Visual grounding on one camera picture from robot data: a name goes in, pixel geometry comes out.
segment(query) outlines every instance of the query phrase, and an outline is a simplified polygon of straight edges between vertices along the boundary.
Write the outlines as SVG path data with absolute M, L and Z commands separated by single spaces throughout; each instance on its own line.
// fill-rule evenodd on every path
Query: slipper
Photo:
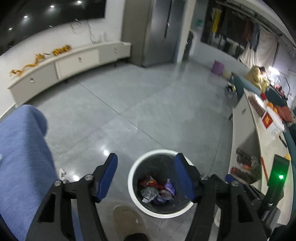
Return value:
M 150 240 L 143 219 L 133 208 L 126 205 L 116 206 L 113 210 L 113 219 L 120 241 L 136 233 L 145 234 Z

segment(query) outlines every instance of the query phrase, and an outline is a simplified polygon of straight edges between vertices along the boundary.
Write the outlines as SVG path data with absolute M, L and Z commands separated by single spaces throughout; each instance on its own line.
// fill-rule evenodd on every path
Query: refrigerator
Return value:
M 126 0 L 121 40 L 132 44 L 130 62 L 143 67 L 172 62 L 185 0 Z

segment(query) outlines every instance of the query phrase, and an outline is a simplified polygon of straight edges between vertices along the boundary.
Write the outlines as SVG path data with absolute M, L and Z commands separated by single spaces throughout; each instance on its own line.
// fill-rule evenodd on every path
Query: purple bucket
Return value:
M 216 74 L 216 75 L 221 75 L 223 73 L 223 70 L 224 70 L 224 64 L 219 62 L 219 61 L 216 61 L 215 60 L 215 63 L 211 69 L 211 71 Z

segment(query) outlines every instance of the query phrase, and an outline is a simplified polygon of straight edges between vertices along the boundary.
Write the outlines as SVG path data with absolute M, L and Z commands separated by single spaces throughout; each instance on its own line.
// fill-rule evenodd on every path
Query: red stick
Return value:
M 266 167 L 265 167 L 265 163 L 264 163 L 263 157 L 260 157 L 260 160 L 261 160 L 261 164 L 263 166 L 263 170 L 264 170 L 266 181 L 268 182 L 268 175 L 267 175 L 267 171 L 266 171 Z

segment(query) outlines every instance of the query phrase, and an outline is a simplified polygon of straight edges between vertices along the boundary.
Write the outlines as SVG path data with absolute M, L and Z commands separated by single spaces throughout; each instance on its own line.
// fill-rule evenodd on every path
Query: door handle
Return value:
M 169 11 L 169 14 L 168 14 L 168 20 L 167 20 L 167 26 L 165 28 L 165 35 L 164 35 L 164 39 L 166 39 L 167 35 L 168 35 L 168 29 L 170 27 L 170 19 L 172 17 L 172 7 L 173 7 L 173 3 L 174 3 L 174 0 L 171 0 L 170 2 L 170 11 Z

